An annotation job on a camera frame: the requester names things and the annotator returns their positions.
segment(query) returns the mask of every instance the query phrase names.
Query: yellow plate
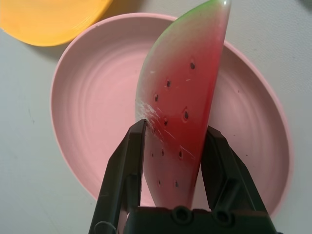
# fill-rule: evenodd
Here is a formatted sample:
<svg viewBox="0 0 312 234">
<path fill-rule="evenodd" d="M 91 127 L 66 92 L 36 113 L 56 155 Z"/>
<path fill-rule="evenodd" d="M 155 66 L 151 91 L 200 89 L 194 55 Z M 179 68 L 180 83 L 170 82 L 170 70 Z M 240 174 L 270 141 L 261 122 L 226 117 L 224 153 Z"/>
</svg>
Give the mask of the yellow plate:
<svg viewBox="0 0 312 234">
<path fill-rule="evenodd" d="M 99 20 L 112 1 L 0 0 L 0 27 L 31 45 L 59 45 Z"/>
</svg>

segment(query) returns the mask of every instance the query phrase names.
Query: white surface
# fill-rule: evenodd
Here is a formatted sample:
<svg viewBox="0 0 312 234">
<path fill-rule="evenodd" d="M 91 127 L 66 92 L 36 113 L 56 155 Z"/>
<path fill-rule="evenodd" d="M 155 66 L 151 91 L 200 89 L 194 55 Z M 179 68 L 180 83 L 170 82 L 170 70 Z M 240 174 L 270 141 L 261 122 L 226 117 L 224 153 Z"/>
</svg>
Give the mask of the white surface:
<svg viewBox="0 0 312 234">
<path fill-rule="evenodd" d="M 180 16 L 203 1 L 143 0 L 132 11 Z M 309 0 L 233 1 L 226 39 L 274 88 L 294 141 L 291 191 L 273 220 L 284 234 L 311 232 L 311 38 Z M 0 233 L 88 233 L 95 200 L 63 160 L 50 122 L 50 84 L 64 48 L 0 32 Z"/>
</svg>

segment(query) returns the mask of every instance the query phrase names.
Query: watermelon seed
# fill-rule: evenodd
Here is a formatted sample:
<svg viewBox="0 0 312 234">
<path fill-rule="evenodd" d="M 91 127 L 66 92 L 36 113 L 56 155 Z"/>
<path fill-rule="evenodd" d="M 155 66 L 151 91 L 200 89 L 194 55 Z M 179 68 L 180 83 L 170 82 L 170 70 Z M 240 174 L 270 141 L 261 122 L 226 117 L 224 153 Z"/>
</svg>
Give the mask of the watermelon seed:
<svg viewBox="0 0 312 234">
<path fill-rule="evenodd" d="M 184 112 L 184 118 L 185 118 L 185 119 L 188 119 L 188 118 L 189 118 L 189 113 L 187 113 L 187 111 Z"/>
</svg>

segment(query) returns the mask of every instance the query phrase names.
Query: plate rim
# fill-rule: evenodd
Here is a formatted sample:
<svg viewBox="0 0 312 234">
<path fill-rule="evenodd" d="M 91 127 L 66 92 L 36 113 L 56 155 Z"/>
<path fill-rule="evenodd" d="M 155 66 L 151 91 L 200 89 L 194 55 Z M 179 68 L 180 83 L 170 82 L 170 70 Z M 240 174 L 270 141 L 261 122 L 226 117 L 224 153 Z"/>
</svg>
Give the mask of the plate rim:
<svg viewBox="0 0 312 234">
<path fill-rule="evenodd" d="M 80 33 L 69 45 L 68 47 L 65 49 L 65 51 L 63 52 L 62 56 L 60 57 L 58 64 L 55 68 L 54 74 L 53 74 L 53 78 L 52 78 L 52 82 L 51 82 L 51 90 L 50 90 L 50 118 L 51 118 L 51 123 L 52 123 L 52 128 L 53 128 L 53 134 L 54 137 L 56 139 L 58 148 L 62 154 L 62 157 L 64 158 L 66 164 L 68 165 L 69 169 L 71 170 L 71 172 L 74 174 L 74 176 L 76 177 L 76 179 L 79 181 L 80 185 L 95 199 L 97 200 L 97 197 L 95 197 L 88 189 L 87 187 L 82 184 L 81 180 L 78 178 L 78 176 L 76 175 L 76 173 L 73 171 L 73 169 L 71 168 L 71 166 L 69 165 L 69 162 L 67 161 L 66 157 L 64 156 L 64 152 L 60 146 L 59 143 L 59 139 L 57 137 L 56 134 L 56 130 L 55 130 L 55 125 L 54 125 L 54 120 L 53 120 L 53 112 L 52 112 L 52 93 L 53 93 L 53 89 L 54 89 L 54 81 L 59 69 L 60 64 L 63 61 L 64 56 L 67 54 L 67 52 L 69 50 L 71 50 L 71 48 L 73 47 L 73 45 L 76 43 L 76 41 L 78 41 L 80 38 L 82 38 L 85 34 L 87 34 L 89 31 L 91 31 L 92 29 L 102 25 L 102 24 L 106 24 L 109 23 L 111 21 L 115 21 L 115 20 L 121 20 L 121 19 L 127 19 L 127 18 L 156 18 L 159 20 L 168 20 L 168 21 L 175 21 L 177 19 L 177 17 L 174 16 L 169 16 L 169 15 L 164 15 L 164 14 L 156 14 L 156 13 L 128 13 L 128 14 L 123 14 L 123 15 L 118 15 L 118 16 L 114 16 L 114 17 L 110 17 L 107 19 L 104 19 L 100 22 L 97 22 L 96 24 L 90 26 L 89 28 L 87 28 L 86 30 L 84 30 L 82 33 Z M 287 143 L 288 143 L 288 151 L 289 151 L 289 167 L 288 167 L 288 175 L 287 175 L 287 180 L 286 180 L 286 185 L 284 187 L 282 196 L 279 200 L 279 202 L 277 203 L 276 207 L 274 208 L 273 212 L 271 213 L 271 217 L 275 217 L 276 214 L 280 211 L 281 209 L 281 205 L 282 203 L 286 200 L 286 196 L 288 191 L 290 190 L 290 186 L 293 180 L 293 171 L 294 171 L 294 150 L 293 150 L 293 142 L 292 142 L 292 138 L 291 138 L 291 133 L 290 133 L 290 129 L 289 129 L 289 125 L 287 122 L 287 118 L 286 115 L 283 111 L 282 105 L 279 101 L 279 99 L 277 98 L 277 95 L 275 94 L 273 88 L 269 85 L 269 83 L 267 82 L 267 80 L 264 78 L 264 76 L 260 73 L 260 71 L 255 67 L 255 65 L 253 63 L 251 63 L 247 57 L 240 52 L 238 49 L 236 49 L 232 44 L 230 44 L 228 41 L 224 41 L 224 46 L 229 49 L 232 53 L 234 53 L 239 59 L 241 59 L 243 61 L 243 63 L 245 63 L 247 65 L 247 67 L 255 74 L 255 76 L 260 80 L 260 82 L 262 83 L 262 85 L 264 86 L 264 88 L 267 90 L 268 94 L 270 95 L 271 100 L 273 101 L 273 103 L 275 104 L 277 111 L 279 113 L 279 116 L 281 118 L 284 130 L 285 130 L 285 135 L 286 135 L 286 139 L 287 139 Z"/>
<path fill-rule="evenodd" d="M 42 41 L 40 39 L 39 40 L 25 40 L 23 38 L 23 36 L 20 36 L 20 34 L 18 36 L 15 33 L 12 33 L 12 31 L 10 30 L 10 27 L 4 27 L 2 23 L 0 23 L 0 28 L 6 34 L 10 35 L 11 37 L 13 37 L 13 38 L 15 38 L 21 42 L 24 42 L 26 44 L 29 44 L 29 45 L 40 46 L 40 47 L 63 45 L 65 43 L 68 43 L 68 42 L 72 41 L 73 39 L 75 39 L 77 37 L 77 35 L 80 35 L 86 29 L 88 29 L 90 27 L 90 25 L 93 25 L 95 22 L 97 22 L 99 19 L 101 19 L 103 14 L 107 11 L 107 9 L 112 4 L 112 2 L 113 2 L 113 0 L 107 0 L 106 2 L 103 2 L 104 4 L 101 5 L 102 9 L 96 15 L 94 15 L 93 20 L 89 24 L 84 24 L 84 27 L 81 27 L 80 30 L 76 31 L 76 33 L 71 34 L 69 37 L 67 37 L 65 39 L 55 40 L 53 43 L 42 43 Z"/>
</svg>

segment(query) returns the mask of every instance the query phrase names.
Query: plastic watermelon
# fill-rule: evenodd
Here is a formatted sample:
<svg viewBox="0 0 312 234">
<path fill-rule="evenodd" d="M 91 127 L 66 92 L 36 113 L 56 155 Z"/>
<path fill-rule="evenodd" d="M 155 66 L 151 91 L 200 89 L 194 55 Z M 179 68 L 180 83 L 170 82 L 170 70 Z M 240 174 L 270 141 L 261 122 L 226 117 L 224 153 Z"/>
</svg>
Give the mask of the plastic watermelon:
<svg viewBox="0 0 312 234">
<path fill-rule="evenodd" d="M 143 171 L 156 206 L 191 208 L 230 5 L 210 0 L 178 18 L 143 64 L 136 120 L 148 123 Z"/>
</svg>

